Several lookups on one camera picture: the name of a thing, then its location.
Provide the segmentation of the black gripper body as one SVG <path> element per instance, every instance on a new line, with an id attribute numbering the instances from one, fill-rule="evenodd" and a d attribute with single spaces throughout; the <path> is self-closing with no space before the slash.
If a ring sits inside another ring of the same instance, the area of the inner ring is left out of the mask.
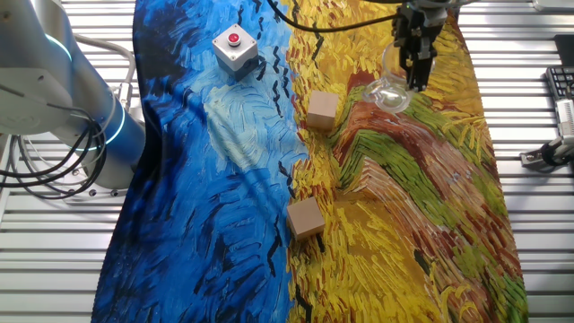
<path id="1" fill-rule="evenodd" d="M 401 3 L 392 21 L 395 46 L 430 50 L 445 24 L 445 7 L 437 3 Z"/>

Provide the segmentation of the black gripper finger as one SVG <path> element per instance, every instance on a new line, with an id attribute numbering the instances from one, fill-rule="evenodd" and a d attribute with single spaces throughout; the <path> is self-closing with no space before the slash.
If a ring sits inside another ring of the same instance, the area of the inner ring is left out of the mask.
<path id="1" fill-rule="evenodd" d="M 409 55 L 412 62 L 408 76 L 408 88 L 414 92 L 426 89 L 434 67 L 434 47 L 430 42 L 420 42 Z"/>
<path id="2" fill-rule="evenodd" d="M 411 40 L 405 40 L 399 47 L 399 65 L 405 72 L 407 83 L 413 79 L 412 44 Z"/>

